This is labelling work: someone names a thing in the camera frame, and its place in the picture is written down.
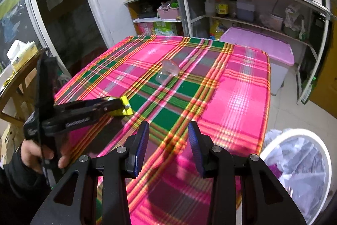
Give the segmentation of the person's left hand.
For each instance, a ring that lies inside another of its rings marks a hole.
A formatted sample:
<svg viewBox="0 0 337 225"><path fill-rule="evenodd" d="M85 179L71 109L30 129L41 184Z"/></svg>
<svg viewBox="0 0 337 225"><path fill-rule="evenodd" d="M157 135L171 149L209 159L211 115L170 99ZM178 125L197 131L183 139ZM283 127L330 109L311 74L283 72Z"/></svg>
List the person's left hand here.
<svg viewBox="0 0 337 225"><path fill-rule="evenodd" d="M42 174L42 159L52 160L54 152L47 146L41 146L34 140L24 139L21 144L21 160L23 164L33 171ZM60 157L58 160L58 167L65 168L71 160L71 152L68 144L64 144L60 149Z"/></svg>

